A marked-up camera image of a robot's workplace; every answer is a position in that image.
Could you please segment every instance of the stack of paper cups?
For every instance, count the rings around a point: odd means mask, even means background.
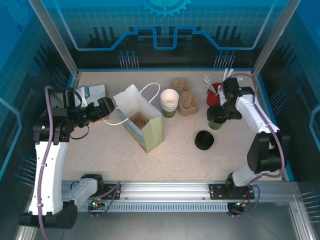
[[[163,116],[172,118],[178,107],[179,94],[173,89],[166,89],[160,95]]]

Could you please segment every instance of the speckled work surface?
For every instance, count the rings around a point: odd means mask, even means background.
[[[108,96],[124,91],[131,84],[141,90],[157,82],[160,93],[169,88],[176,78],[186,78],[199,100],[198,113],[184,117],[177,113],[173,118],[163,117],[164,141],[145,153],[124,126],[110,126],[103,120],[90,124],[89,134],[81,140],[70,140],[63,166],[63,180],[79,180],[83,174],[102,174],[112,181],[213,181],[225,180],[247,162],[247,152],[254,139],[244,119],[228,120],[219,130],[211,130],[207,121],[206,84],[204,75],[211,82],[221,82],[222,71],[142,71],[142,72],[83,72],[79,86],[106,84]],[[240,86],[253,86],[245,78]],[[142,95],[151,99],[157,86],[147,88]],[[160,94],[152,104],[161,111]],[[120,121],[117,110],[110,123]],[[214,144],[203,151],[196,147],[195,137],[201,130],[214,136]],[[80,137],[87,128],[77,128],[73,137]]]

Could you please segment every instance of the red cup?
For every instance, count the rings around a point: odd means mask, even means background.
[[[217,82],[217,83],[213,83],[212,86],[214,88],[214,90],[216,92],[218,92],[218,87],[221,85],[221,83]],[[218,105],[220,104],[220,98],[215,95],[212,91],[210,91],[208,89],[208,92],[207,92],[208,96],[206,97],[206,104],[211,107],[211,106],[215,106],[215,105]]]

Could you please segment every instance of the paper bag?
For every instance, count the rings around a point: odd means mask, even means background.
[[[136,126],[130,119],[125,121],[123,125],[143,150],[149,153],[164,141],[163,124],[161,112],[150,104],[156,96],[150,101],[147,101],[141,95],[144,89],[139,91],[136,86],[132,84],[125,91],[115,95],[113,100],[119,108],[120,117],[123,120],[130,118],[136,113],[142,113],[148,119],[147,124],[142,129]]]

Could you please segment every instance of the blue enclosure wall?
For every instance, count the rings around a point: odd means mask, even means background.
[[[261,71],[302,192],[320,191],[320,2],[302,0]]]
[[[43,2],[80,69],[132,69],[252,68],[287,0]]]
[[[69,75],[28,1],[0,1],[1,239],[14,238],[30,197],[32,187],[20,181],[33,181],[16,175],[26,172],[19,165],[33,171],[21,159],[36,156],[33,123],[46,107],[44,87],[62,86]]]

